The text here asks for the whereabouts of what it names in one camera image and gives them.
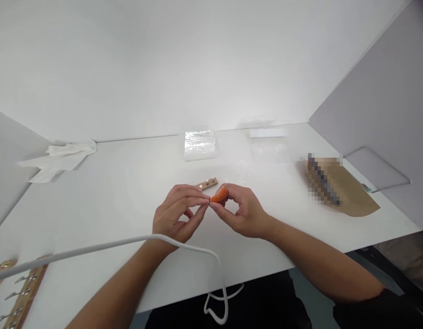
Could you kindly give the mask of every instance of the orange object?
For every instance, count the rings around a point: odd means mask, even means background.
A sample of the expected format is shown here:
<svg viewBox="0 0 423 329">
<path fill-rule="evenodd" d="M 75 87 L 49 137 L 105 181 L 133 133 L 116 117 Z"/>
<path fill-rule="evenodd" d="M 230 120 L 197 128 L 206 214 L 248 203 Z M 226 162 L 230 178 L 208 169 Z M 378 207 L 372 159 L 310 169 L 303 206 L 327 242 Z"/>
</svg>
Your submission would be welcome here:
<svg viewBox="0 0 423 329">
<path fill-rule="evenodd" d="M 216 194 L 211 197 L 210 202 L 221 202 L 228 196 L 228 191 L 225 187 L 221 186 Z"/>
</svg>

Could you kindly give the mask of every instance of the black shirt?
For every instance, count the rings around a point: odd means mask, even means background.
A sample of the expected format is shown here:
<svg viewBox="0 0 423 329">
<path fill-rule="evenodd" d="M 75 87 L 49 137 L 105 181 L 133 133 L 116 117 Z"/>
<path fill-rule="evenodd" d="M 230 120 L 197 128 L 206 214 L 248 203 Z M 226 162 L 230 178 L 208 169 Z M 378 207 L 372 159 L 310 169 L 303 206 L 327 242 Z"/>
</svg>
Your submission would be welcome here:
<svg viewBox="0 0 423 329">
<path fill-rule="evenodd" d="M 227 288 L 228 295 L 239 287 Z M 222 296 L 219 291 L 213 294 Z M 146 328 L 312 328 L 288 271 L 246 282 L 244 289 L 228 301 L 228 320 L 224 326 L 204 314 L 205 301 L 206 295 L 201 295 L 155 309 Z M 223 316 L 223 302 L 210 298 L 208 307 L 219 317 Z M 387 289 L 365 302 L 336 305 L 333 316 L 341 329 L 423 328 L 420 312 Z"/>
</svg>

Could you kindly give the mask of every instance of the paper towel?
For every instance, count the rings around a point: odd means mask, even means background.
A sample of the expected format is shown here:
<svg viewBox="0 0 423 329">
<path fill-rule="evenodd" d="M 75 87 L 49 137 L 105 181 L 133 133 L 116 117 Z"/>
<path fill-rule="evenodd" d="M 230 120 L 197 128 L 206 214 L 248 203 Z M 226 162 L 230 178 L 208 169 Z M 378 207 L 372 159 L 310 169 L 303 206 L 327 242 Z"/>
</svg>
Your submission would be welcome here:
<svg viewBox="0 0 423 329">
<path fill-rule="evenodd" d="M 73 170 L 87 155 L 96 152 L 96 143 L 73 143 L 65 146 L 49 146 L 49 155 L 18 162 L 21 167 L 38 167 L 38 174 L 30 179 L 30 183 L 47 183 L 64 170 Z"/>
</svg>

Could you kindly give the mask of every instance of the brown paper bag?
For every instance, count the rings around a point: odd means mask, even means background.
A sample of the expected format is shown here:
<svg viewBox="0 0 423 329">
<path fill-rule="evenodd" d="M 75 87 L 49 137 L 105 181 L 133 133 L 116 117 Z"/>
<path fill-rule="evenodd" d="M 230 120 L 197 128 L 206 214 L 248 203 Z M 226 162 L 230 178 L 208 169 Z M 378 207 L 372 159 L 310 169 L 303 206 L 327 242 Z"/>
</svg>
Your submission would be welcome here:
<svg viewBox="0 0 423 329">
<path fill-rule="evenodd" d="M 380 208 L 337 158 L 311 159 L 305 162 L 309 186 L 323 203 L 352 217 L 367 216 Z"/>
</svg>

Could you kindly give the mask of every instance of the white cable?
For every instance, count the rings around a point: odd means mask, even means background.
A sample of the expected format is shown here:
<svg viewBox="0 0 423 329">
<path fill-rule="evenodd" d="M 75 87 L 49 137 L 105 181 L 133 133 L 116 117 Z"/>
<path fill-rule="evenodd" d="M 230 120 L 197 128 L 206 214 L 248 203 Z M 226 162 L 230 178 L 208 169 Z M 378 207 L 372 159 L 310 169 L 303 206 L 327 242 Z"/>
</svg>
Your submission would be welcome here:
<svg viewBox="0 0 423 329">
<path fill-rule="evenodd" d="M 98 244 L 98 245 L 94 245 L 94 246 L 90 246 L 90 247 L 84 247 L 84 248 L 80 248 L 80 249 L 65 251 L 65 252 L 55 254 L 55 255 L 51 255 L 51 256 L 48 256 L 48 257 L 43 257 L 43 258 L 33 260 L 31 262 L 28 262 L 28 263 L 24 263 L 24 264 L 21 264 L 21 265 L 14 266 L 14 267 L 12 267 L 8 270 L 1 271 L 0 272 L 0 280 L 3 280 L 7 277 L 13 276 L 13 275 L 18 274 L 18 273 L 22 273 L 22 272 L 34 269 L 36 267 L 40 267 L 40 266 L 43 266 L 43 265 L 46 265 L 46 264 L 56 262 L 58 260 L 64 260 L 64 259 L 67 259 L 67 258 L 85 255 L 85 254 L 89 254 L 89 253 L 92 253 L 92 252 L 110 249 L 110 248 L 113 248 L 113 247 L 118 247 L 118 246 L 121 246 L 121 245 L 131 244 L 131 243 L 134 243 L 134 242 L 139 242 L 139 241 L 144 241 L 144 240 L 163 240 L 163 241 L 166 241 L 167 243 L 170 243 L 170 244 L 172 244 L 176 247 L 201 252 L 201 253 L 204 253 L 204 254 L 209 254 L 209 255 L 212 255 L 214 258 L 216 258 L 217 264 L 219 265 L 219 269 L 221 270 L 222 293 L 223 293 L 224 297 L 213 296 L 213 298 L 215 298 L 215 299 L 216 298 L 222 298 L 222 300 L 224 301 L 225 312 L 224 312 L 223 318 L 220 318 L 213 312 L 212 309 L 207 308 L 208 300 L 210 299 L 210 296 L 212 295 L 212 294 L 208 294 L 206 303 L 204 304 L 204 314 L 210 314 L 211 317 L 216 321 L 216 323 L 218 323 L 220 325 L 225 324 L 227 322 L 227 319 L 228 319 L 228 296 L 227 296 L 227 290 L 225 288 L 224 272 L 222 270 L 221 259 L 219 258 L 219 256 L 209 249 L 190 246 L 188 244 L 184 244 L 184 243 L 178 242 L 176 240 L 173 240 L 173 239 L 171 239 L 171 238 L 169 238 L 165 235 L 162 235 L 162 234 L 144 235 L 144 236 L 141 236 L 141 237 L 124 239 L 124 240 L 119 240 L 119 241 L 114 241 L 114 242 L 108 242 L 108 243 L 105 243 L 105 244 Z"/>
<path fill-rule="evenodd" d="M 233 297 L 236 297 L 242 291 L 243 287 L 245 287 L 245 283 L 242 283 L 240 285 L 239 289 L 235 293 L 233 293 L 230 296 L 228 296 L 227 299 L 230 300 Z M 221 302 L 225 300 L 224 297 L 215 296 L 211 292 L 209 293 L 209 295 L 210 295 L 211 298 L 216 299 L 216 300 L 221 301 Z"/>
</svg>

